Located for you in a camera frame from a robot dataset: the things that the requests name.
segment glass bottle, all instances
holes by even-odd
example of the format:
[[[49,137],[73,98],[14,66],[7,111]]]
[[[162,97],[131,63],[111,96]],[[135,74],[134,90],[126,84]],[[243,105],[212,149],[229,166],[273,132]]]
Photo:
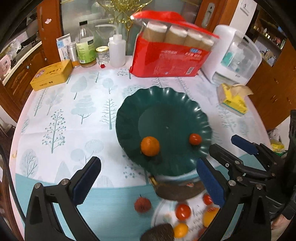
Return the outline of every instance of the glass bottle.
[[[81,67],[88,68],[96,64],[94,34],[87,27],[87,21],[80,22],[79,25],[80,32],[76,37],[78,59]]]

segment yellow cherry tomato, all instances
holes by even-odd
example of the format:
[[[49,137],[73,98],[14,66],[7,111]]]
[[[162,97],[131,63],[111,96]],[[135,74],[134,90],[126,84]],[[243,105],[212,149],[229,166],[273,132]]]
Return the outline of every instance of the yellow cherry tomato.
[[[206,228],[209,227],[209,225],[217,215],[218,211],[219,211],[219,208],[217,207],[210,207],[205,211],[202,222]]]
[[[184,223],[180,223],[174,228],[175,238],[183,238],[186,236],[187,233],[188,233],[188,226]]]

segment door handle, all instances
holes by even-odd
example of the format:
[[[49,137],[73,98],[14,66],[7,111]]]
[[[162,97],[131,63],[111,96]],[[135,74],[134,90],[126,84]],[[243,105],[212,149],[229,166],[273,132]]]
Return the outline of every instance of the door handle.
[[[42,7],[40,7],[40,26],[41,26],[41,29],[44,31],[43,21],[42,21]]]
[[[202,20],[203,28],[206,28],[209,25],[214,9],[215,9],[215,4],[210,2],[209,5],[207,6],[207,11],[205,12],[205,16]]]

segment white wall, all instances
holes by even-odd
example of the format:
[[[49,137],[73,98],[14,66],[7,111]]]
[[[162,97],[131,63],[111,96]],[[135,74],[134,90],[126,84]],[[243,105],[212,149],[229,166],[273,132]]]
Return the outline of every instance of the white wall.
[[[247,15],[241,7],[246,4],[246,9],[249,11],[249,15]],[[256,10],[257,3],[253,0],[239,0],[233,18],[229,26],[236,28],[237,30],[246,33],[254,12]]]
[[[6,128],[8,124],[17,126],[16,122],[5,112],[5,110],[0,106],[0,124]]]

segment glass jar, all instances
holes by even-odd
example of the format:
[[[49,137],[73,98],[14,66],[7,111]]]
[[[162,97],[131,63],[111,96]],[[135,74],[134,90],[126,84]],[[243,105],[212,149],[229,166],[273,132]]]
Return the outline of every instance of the glass jar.
[[[98,59],[98,64],[109,63],[109,47],[101,46],[96,48],[96,57]]]

